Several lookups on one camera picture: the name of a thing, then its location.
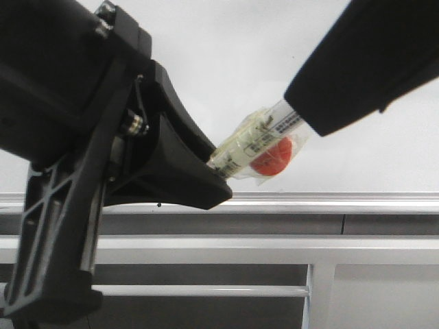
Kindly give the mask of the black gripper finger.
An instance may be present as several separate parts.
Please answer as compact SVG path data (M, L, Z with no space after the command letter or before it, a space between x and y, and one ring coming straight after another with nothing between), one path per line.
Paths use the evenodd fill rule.
M284 98L326 136L437 77L437 1L350 1Z
M207 165L214 144L178 98L165 68L152 61L134 92L150 129L127 140L121 175L106 192L105 205L168 203L211 209L233 195Z

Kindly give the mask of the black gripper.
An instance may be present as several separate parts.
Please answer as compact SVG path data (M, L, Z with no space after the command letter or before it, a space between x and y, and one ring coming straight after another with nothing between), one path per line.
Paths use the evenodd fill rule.
M106 172L151 38L118 5L1 2L1 148L29 161L4 317L72 322L92 288Z

